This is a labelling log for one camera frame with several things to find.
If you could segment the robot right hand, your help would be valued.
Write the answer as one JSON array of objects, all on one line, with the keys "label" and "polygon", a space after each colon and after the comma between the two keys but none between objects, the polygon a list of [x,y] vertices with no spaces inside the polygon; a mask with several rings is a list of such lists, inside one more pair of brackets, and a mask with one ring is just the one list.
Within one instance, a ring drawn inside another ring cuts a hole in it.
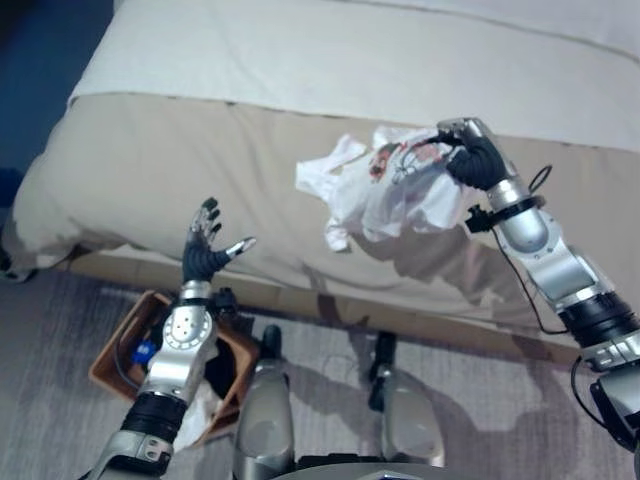
[{"label": "robot right hand", "polygon": [[507,167],[493,133],[477,117],[437,123],[438,140],[453,148],[446,169],[460,183],[488,191],[508,178]]}]

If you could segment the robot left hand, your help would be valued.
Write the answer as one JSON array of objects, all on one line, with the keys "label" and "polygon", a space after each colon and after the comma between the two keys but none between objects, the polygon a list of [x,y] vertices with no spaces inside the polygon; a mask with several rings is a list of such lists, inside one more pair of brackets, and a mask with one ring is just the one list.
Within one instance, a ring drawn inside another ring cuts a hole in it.
[{"label": "robot left hand", "polygon": [[210,282],[236,257],[244,254],[257,243],[255,237],[246,237],[233,245],[215,248],[215,239],[222,228],[219,221],[218,201],[207,198],[195,212],[188,230],[182,255],[183,282]]}]

